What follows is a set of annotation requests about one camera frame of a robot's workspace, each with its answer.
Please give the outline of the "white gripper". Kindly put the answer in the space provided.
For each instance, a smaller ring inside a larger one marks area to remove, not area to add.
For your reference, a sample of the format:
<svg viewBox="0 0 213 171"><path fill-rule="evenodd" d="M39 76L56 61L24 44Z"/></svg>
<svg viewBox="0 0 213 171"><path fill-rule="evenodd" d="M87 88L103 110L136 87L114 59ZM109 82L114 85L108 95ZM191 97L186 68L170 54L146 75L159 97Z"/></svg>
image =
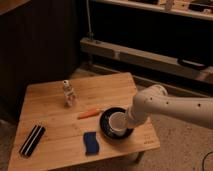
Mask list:
<svg viewBox="0 0 213 171"><path fill-rule="evenodd" d="M126 127L134 129L146 122L148 114L141 106L132 104L125 112Z"/></svg>

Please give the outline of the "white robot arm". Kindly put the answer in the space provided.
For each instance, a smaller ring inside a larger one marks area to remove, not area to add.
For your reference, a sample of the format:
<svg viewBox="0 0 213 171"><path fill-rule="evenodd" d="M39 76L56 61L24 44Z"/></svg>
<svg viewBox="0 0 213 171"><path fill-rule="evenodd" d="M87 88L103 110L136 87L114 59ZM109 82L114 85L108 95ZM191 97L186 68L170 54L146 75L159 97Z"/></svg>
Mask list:
<svg viewBox="0 0 213 171"><path fill-rule="evenodd" d="M213 129L213 98L169 96L164 86L155 84L134 95L126 111L126 126L142 125L150 114L162 114Z"/></svg>

